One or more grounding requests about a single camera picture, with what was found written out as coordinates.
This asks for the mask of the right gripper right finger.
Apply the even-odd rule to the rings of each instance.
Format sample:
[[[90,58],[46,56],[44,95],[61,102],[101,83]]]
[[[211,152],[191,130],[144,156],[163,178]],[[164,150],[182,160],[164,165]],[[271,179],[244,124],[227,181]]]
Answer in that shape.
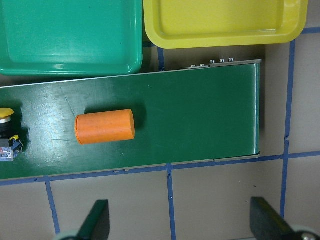
[[[251,197],[249,226],[257,240],[286,240],[294,234],[290,225],[263,197]]]

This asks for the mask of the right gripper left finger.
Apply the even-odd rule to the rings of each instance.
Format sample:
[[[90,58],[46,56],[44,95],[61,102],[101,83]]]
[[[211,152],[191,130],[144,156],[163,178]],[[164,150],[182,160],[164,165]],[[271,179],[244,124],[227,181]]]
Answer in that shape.
[[[110,211],[107,199],[97,200],[76,234],[77,240],[107,240],[110,235]]]

